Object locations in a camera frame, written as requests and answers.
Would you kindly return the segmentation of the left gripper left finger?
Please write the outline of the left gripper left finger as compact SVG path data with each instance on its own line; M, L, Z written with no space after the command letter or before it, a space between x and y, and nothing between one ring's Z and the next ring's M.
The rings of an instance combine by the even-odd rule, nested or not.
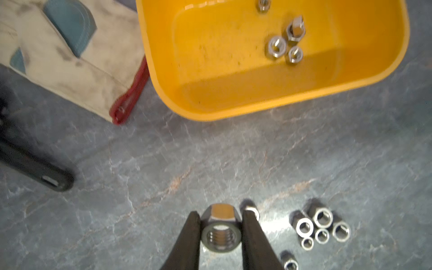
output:
M198 270L201 242L201 219L192 211L160 270Z

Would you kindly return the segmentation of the yellow plastic storage box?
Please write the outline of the yellow plastic storage box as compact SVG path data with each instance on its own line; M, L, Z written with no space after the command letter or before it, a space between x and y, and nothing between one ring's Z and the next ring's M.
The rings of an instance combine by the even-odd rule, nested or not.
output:
M214 121L377 83L407 51L405 1L137 1L151 81Z

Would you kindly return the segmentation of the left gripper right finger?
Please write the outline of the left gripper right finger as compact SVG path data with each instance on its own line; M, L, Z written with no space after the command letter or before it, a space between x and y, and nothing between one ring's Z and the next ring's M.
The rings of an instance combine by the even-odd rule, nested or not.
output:
M252 211L242 212L241 230L244 270L283 270L278 256Z

